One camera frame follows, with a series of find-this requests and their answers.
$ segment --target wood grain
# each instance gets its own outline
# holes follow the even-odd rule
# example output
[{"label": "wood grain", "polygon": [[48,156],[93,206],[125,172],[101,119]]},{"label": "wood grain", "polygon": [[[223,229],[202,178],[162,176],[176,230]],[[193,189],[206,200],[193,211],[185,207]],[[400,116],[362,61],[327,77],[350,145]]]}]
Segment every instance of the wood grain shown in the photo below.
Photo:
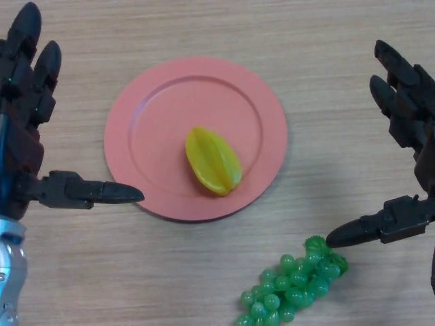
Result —
[{"label": "wood grain", "polygon": [[[5,35],[26,1],[0,0]],[[75,170],[111,179],[105,119],[120,91],[168,59],[210,55],[259,74],[285,107],[280,175],[235,216],[184,225],[135,206],[91,211],[32,204],[23,223],[29,277],[23,325],[220,326],[240,293],[303,240],[422,194],[369,89],[385,77],[377,39],[435,74],[433,0],[39,0],[41,43],[63,50],[57,106],[41,127],[41,175]],[[416,238],[340,250],[351,269],[295,325],[433,325],[434,228]]]}]

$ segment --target plate rim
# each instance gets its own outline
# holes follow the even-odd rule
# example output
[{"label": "plate rim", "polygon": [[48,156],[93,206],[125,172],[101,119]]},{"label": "plate rim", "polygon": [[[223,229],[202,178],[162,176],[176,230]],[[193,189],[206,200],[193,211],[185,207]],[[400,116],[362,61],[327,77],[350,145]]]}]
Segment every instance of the plate rim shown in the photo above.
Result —
[{"label": "plate rim", "polygon": [[[195,68],[192,69],[191,65],[192,63],[194,63]],[[225,75],[229,70],[231,69],[236,69],[238,71],[237,76],[239,76],[238,80],[234,80],[234,75],[232,75],[232,78],[225,78],[225,77],[220,77],[219,74],[216,74],[215,72],[213,73],[207,73],[210,71],[211,67],[213,69],[215,69],[215,67],[218,66],[221,68],[220,70],[220,75]],[[212,77],[214,79],[219,79],[222,80],[225,83],[228,83],[230,85],[232,85],[233,87],[235,87],[239,92],[242,92],[253,104],[254,104],[254,110],[256,110],[257,114],[259,115],[259,122],[262,128],[262,138],[261,138],[261,144],[260,144],[260,149],[258,151],[258,155],[256,158],[256,161],[252,164],[251,169],[249,171],[249,173],[251,174],[252,172],[255,172],[256,170],[258,170],[258,168],[256,168],[256,166],[259,164],[259,160],[261,165],[265,165],[265,161],[268,161],[268,163],[271,163],[270,161],[274,161],[272,162],[273,164],[273,168],[271,169],[272,171],[269,171],[268,173],[266,173],[266,176],[264,175],[264,173],[260,173],[258,174],[256,177],[257,178],[262,178],[260,184],[261,186],[261,190],[255,191],[254,193],[249,193],[248,195],[244,195],[243,198],[243,203],[242,204],[237,204],[237,205],[231,205],[231,208],[227,208],[225,209],[224,207],[220,208],[219,212],[216,212],[216,214],[208,214],[207,216],[184,216],[184,217],[176,217],[173,214],[168,214],[168,211],[173,211],[173,209],[156,209],[156,206],[161,206],[159,204],[157,205],[153,205],[153,203],[151,202],[151,204],[148,204],[149,202],[147,201],[147,192],[145,189],[143,189],[143,184],[146,183],[147,185],[150,185],[152,187],[154,187],[155,185],[153,183],[151,183],[149,180],[147,180],[146,178],[144,178],[145,180],[143,180],[144,182],[142,182],[142,185],[139,185],[138,180],[132,180],[128,177],[126,177],[126,173],[125,170],[127,168],[125,168],[125,166],[129,165],[129,167],[134,166],[135,167],[135,163],[133,162],[133,159],[131,158],[131,155],[128,155],[127,158],[124,158],[123,160],[127,160],[130,161],[130,164],[128,162],[124,162],[123,164],[120,164],[119,162],[115,162],[114,160],[116,158],[114,158],[113,152],[117,152],[117,150],[113,149],[114,144],[113,143],[109,143],[108,139],[113,139],[113,137],[110,136],[110,134],[112,134],[114,132],[114,130],[116,129],[114,124],[114,119],[113,116],[116,114],[117,110],[121,110],[122,108],[125,108],[125,102],[130,103],[130,105],[127,105],[127,108],[124,109],[127,112],[129,112],[129,114],[127,115],[127,118],[125,119],[125,121],[121,122],[121,125],[125,126],[130,126],[130,124],[132,123],[133,120],[133,116],[138,108],[139,105],[141,105],[141,103],[143,102],[143,100],[149,96],[149,94],[161,87],[162,85],[164,85],[164,81],[168,78],[170,78],[169,81],[174,80],[174,79],[178,79],[180,77],[185,77],[187,75],[202,75],[205,77]],[[151,83],[152,85],[148,87],[151,88],[150,91],[143,91],[141,94],[134,94],[133,96],[135,96],[135,98],[132,98],[132,92],[134,92],[134,89],[137,86],[141,86],[142,85],[142,81],[147,81],[147,79],[153,79],[155,82]],[[259,98],[257,96],[257,94],[252,94],[252,90],[250,86],[260,86],[261,89],[261,96],[266,97],[261,99],[261,97]],[[270,101],[271,103],[269,103],[270,107],[273,107],[275,109],[275,112],[272,111],[267,111],[266,107],[264,105],[259,105],[258,102],[260,103],[264,103]],[[273,130],[272,129],[276,129],[274,126],[270,126],[270,122],[269,124],[266,126],[266,130],[268,133],[264,133],[264,123],[265,121],[271,121],[271,119],[268,117],[267,119],[263,119],[264,115],[266,115],[267,113],[273,113],[275,114],[275,118],[272,119],[274,122],[277,123],[281,123],[280,126],[278,126],[278,128],[280,128],[280,135],[279,137],[281,138],[281,142],[283,143],[283,145],[281,145],[281,150],[276,150],[273,149],[270,143],[268,143],[268,136],[270,136],[270,133],[273,134]],[[125,147],[129,148],[129,144],[128,144],[128,134],[130,134],[130,131],[125,131],[121,132],[121,137],[119,137],[119,139],[124,139],[126,141],[126,143],[124,144]],[[286,116],[285,116],[285,111],[281,105],[281,103],[279,102],[279,99],[277,98],[276,94],[273,92],[273,90],[258,76],[256,75],[254,72],[246,69],[245,67],[238,65],[237,63],[234,62],[230,62],[228,60],[225,59],[220,59],[220,58],[214,58],[214,57],[204,57],[204,56],[191,56],[191,57],[187,57],[187,58],[180,58],[177,60],[170,60],[164,63],[160,63],[159,65],[155,65],[153,67],[151,67],[148,70],[145,70],[144,72],[142,72],[141,74],[139,74],[138,76],[136,76],[136,78],[133,79],[133,81],[131,83],[129,83],[127,86],[125,86],[121,93],[119,93],[119,95],[117,96],[114,104],[111,107],[111,110],[109,112],[109,115],[107,116],[106,119],[106,125],[105,125],[105,131],[104,131],[104,153],[105,153],[105,161],[106,161],[106,165],[112,175],[112,177],[114,178],[115,181],[117,182],[121,182],[121,183],[127,183],[130,185],[133,185],[135,187],[138,187],[139,189],[142,189],[144,194],[145,194],[145,200],[143,202],[138,203],[138,205],[145,209],[147,212],[150,212],[152,214],[155,215],[159,215],[162,216],[166,219],[171,219],[171,220],[176,220],[176,221],[211,221],[214,219],[219,219],[222,217],[225,217],[227,215],[231,215],[237,211],[240,211],[241,209],[245,208],[246,206],[248,206],[249,204],[251,204],[252,202],[254,202],[256,199],[258,199],[258,197],[260,197],[271,185],[271,183],[275,180],[276,176],[279,174],[279,171],[281,170],[281,167],[283,166],[283,162],[285,160],[285,155],[287,153],[287,147],[288,147],[288,123],[286,120]],[[241,185],[243,182],[247,182],[248,179],[242,180],[241,181]],[[174,194],[168,193],[166,190],[164,191],[164,194],[169,197],[172,198],[174,196]],[[225,206],[225,201],[227,201],[227,197],[221,197],[221,198],[201,198],[200,199],[201,202],[205,202],[207,201],[207,203],[210,202],[216,202],[217,204],[215,204],[216,206]]]}]

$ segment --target robotic hand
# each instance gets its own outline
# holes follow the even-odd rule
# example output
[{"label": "robotic hand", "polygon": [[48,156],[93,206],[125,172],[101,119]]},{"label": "robotic hand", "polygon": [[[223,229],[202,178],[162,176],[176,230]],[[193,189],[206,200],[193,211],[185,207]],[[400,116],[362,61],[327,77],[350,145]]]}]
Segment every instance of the robotic hand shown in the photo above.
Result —
[{"label": "robotic hand", "polygon": [[[420,66],[412,67],[395,49],[378,40],[375,57],[387,70],[387,81],[370,79],[370,91],[383,115],[389,118],[389,133],[401,148],[414,150],[414,174],[428,194],[399,197],[384,203],[374,215],[360,217],[332,231],[330,247],[348,247],[380,240],[389,243],[425,233],[435,221],[435,81]],[[435,252],[431,285],[435,293]]]},{"label": "robotic hand", "polygon": [[144,199],[136,188],[114,182],[85,181],[75,172],[37,175],[44,158],[38,127],[49,122],[61,52],[51,41],[34,69],[31,63],[41,32],[41,13],[26,4],[0,39],[0,326],[17,326],[18,298],[27,277],[22,250],[24,227],[18,222],[31,200],[58,209],[91,209],[94,203]]}]

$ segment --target pink plate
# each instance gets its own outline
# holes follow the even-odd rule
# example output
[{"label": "pink plate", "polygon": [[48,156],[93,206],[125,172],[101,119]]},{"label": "pink plate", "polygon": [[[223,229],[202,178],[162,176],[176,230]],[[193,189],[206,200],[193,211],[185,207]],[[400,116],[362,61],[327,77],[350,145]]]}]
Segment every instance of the pink plate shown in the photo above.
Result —
[{"label": "pink plate", "polygon": [[[190,130],[220,134],[243,167],[238,188],[211,196],[184,151]],[[238,211],[272,183],[287,150],[288,129],[273,91],[255,74],[216,58],[183,58],[142,73],[117,99],[105,129],[107,165],[117,182],[145,194],[140,206],[179,221]]]}]

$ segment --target plastic grapes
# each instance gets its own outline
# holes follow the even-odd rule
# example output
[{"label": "plastic grapes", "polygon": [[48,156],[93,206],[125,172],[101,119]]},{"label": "plastic grapes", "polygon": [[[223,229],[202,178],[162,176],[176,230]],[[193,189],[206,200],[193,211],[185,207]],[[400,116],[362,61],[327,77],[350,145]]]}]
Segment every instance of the plastic grapes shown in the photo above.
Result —
[{"label": "plastic grapes", "polygon": [[279,326],[290,323],[295,314],[325,297],[332,282],[347,272],[347,260],[332,251],[321,236],[305,241],[305,257],[281,256],[277,270],[266,269],[260,284],[242,292],[247,309],[236,326]]}]

